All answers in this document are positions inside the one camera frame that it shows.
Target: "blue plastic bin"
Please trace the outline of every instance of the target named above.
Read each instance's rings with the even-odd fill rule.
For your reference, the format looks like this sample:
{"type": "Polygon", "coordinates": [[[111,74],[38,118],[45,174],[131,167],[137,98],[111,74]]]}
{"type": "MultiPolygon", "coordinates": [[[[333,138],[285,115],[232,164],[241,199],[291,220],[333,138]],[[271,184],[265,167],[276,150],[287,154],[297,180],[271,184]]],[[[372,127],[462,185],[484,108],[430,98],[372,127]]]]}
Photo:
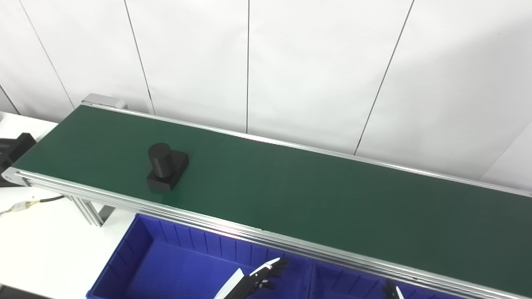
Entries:
{"type": "MultiPolygon", "coordinates": [[[[365,272],[316,262],[310,299],[383,299],[385,279],[365,272]]],[[[396,283],[405,299],[459,299],[432,290],[396,283]]]]}
{"type": "Polygon", "coordinates": [[[307,299],[312,261],[207,231],[137,215],[87,293],[89,299],[213,299],[241,268],[245,275],[264,262],[290,258],[277,289],[250,299],[307,299]]]}

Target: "white table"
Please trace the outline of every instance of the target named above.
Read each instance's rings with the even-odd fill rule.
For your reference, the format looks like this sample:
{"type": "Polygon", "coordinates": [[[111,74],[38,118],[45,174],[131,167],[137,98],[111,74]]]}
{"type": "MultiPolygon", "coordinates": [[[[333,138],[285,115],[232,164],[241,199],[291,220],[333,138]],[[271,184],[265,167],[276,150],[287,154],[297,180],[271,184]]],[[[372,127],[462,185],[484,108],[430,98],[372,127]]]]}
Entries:
{"type": "MultiPolygon", "coordinates": [[[[36,140],[55,123],[0,112],[0,138],[28,132],[36,140]]],[[[0,211],[57,196],[36,187],[0,188],[0,211]]],[[[133,220],[115,209],[103,227],[87,224],[63,198],[0,216],[0,284],[53,299],[82,299],[133,220]]]]}

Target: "black cylinder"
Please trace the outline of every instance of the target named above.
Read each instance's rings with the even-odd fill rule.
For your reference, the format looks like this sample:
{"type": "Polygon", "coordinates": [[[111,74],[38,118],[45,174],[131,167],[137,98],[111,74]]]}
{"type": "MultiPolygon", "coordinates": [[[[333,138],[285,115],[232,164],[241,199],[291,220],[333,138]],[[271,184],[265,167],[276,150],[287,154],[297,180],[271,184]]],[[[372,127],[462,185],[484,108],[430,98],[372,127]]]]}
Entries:
{"type": "Polygon", "coordinates": [[[159,178],[167,178],[176,171],[176,164],[172,159],[172,150],[166,143],[156,143],[148,149],[149,160],[153,172],[159,178]]]}

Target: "black cable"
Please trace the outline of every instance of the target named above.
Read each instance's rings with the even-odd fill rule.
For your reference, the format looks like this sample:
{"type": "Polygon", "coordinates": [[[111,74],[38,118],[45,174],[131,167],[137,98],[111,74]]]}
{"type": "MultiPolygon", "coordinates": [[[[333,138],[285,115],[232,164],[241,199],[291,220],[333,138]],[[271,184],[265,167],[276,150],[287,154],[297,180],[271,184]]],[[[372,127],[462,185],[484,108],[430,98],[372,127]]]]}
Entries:
{"type": "Polygon", "coordinates": [[[59,200],[61,198],[63,198],[64,195],[60,195],[60,196],[56,196],[56,197],[52,197],[52,198],[45,198],[43,200],[40,200],[39,202],[42,202],[42,203],[45,203],[45,202],[52,202],[52,201],[56,201],[56,200],[59,200]]]}

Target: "white wall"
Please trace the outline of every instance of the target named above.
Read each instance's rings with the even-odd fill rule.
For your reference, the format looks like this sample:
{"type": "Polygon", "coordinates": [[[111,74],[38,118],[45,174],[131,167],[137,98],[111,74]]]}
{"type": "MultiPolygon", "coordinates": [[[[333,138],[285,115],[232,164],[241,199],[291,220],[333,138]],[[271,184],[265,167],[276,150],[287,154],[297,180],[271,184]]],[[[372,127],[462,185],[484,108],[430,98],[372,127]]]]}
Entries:
{"type": "Polygon", "coordinates": [[[0,1],[0,85],[22,115],[60,121],[73,109],[18,0],[0,1]]]}
{"type": "Polygon", "coordinates": [[[0,86],[0,111],[19,114],[0,86]]]}
{"type": "Polygon", "coordinates": [[[255,0],[248,132],[353,154],[412,0],[255,0]]]}
{"type": "Polygon", "coordinates": [[[357,154],[480,179],[532,121],[532,2],[416,1],[357,154]]]}
{"type": "Polygon", "coordinates": [[[530,36],[529,0],[4,0],[0,86],[532,190],[530,36]]]}

